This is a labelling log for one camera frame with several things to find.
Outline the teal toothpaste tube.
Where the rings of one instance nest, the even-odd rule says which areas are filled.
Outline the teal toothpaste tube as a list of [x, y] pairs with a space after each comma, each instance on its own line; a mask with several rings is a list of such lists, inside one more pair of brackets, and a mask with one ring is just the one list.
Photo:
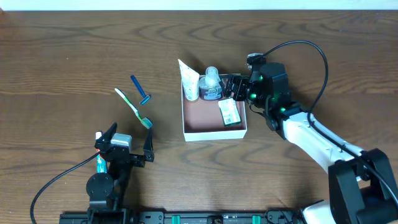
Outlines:
[[[95, 139], [99, 139], [102, 135], [101, 131], [96, 132]], [[96, 156], [96, 171], [97, 173], [107, 173], [108, 171], [106, 161], [99, 154]]]

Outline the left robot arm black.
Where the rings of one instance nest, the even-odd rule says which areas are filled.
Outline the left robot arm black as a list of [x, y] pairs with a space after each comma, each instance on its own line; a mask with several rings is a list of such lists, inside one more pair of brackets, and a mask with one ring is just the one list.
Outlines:
[[90, 197], [90, 209], [94, 211], [118, 210], [123, 205], [133, 167], [144, 167], [146, 162], [154, 161], [152, 130], [147, 130], [143, 154], [133, 154], [132, 136], [116, 132], [114, 123], [106, 131], [95, 134], [95, 149], [102, 162], [101, 168], [92, 175], [86, 184]]

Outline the green white toothbrush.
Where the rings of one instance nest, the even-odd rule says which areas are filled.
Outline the green white toothbrush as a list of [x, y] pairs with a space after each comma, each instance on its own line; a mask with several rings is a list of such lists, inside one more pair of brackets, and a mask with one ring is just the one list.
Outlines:
[[127, 103], [130, 109], [133, 110], [134, 114], [136, 115], [136, 118], [140, 121], [143, 127], [150, 129], [153, 126], [152, 121], [149, 118], [141, 117], [138, 109], [130, 102], [127, 96], [119, 88], [115, 88], [114, 90]]

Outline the green soap box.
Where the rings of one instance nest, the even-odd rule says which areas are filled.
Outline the green soap box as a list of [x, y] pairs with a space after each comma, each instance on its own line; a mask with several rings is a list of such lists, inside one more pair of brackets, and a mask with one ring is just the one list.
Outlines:
[[223, 124], [225, 126], [235, 125], [241, 122], [235, 100], [233, 100], [232, 98], [220, 100], [218, 102], [218, 106], [221, 112]]

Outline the white conditioner tube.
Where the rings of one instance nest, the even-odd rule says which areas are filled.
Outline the white conditioner tube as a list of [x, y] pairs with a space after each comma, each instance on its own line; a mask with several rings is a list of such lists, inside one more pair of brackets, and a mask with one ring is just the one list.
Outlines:
[[196, 101], [199, 98], [198, 81], [200, 75], [180, 59], [178, 59], [178, 64], [185, 98], [188, 101]]

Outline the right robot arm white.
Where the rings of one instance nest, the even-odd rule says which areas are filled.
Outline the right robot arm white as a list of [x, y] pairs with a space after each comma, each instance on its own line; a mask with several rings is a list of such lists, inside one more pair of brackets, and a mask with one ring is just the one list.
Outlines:
[[224, 95], [262, 109], [269, 129], [305, 151], [328, 174], [329, 199], [299, 212], [295, 223], [390, 223], [397, 220], [397, 184], [388, 157], [365, 151], [320, 124], [292, 99], [281, 63], [251, 64], [230, 75]]

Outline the clear pump soap bottle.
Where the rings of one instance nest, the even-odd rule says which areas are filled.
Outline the clear pump soap bottle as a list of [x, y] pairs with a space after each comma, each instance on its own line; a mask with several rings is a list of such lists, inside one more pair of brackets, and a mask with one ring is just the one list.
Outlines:
[[208, 67], [198, 82], [200, 98], [214, 101], [222, 98], [221, 79], [216, 67]]

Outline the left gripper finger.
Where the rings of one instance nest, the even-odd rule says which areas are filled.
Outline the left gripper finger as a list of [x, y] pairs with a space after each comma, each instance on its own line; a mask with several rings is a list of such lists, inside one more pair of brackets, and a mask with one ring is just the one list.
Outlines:
[[98, 139], [99, 143], [111, 143], [111, 140], [116, 133], [117, 130], [117, 123], [113, 123], [111, 127], [101, 135], [101, 137]]
[[146, 137], [146, 141], [143, 147], [145, 161], [153, 162], [154, 161], [154, 149], [152, 143], [152, 129], [148, 130], [148, 135]]

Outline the blue disposable razor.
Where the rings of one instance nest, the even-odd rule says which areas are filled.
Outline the blue disposable razor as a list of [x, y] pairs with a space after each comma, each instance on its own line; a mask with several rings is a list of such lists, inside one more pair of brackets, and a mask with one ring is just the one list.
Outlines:
[[138, 92], [142, 96], [142, 100], [140, 101], [141, 105], [145, 105], [152, 97], [145, 93], [144, 89], [141, 87], [141, 84], [138, 82], [137, 78], [134, 75], [130, 76], [133, 84], [136, 86]]

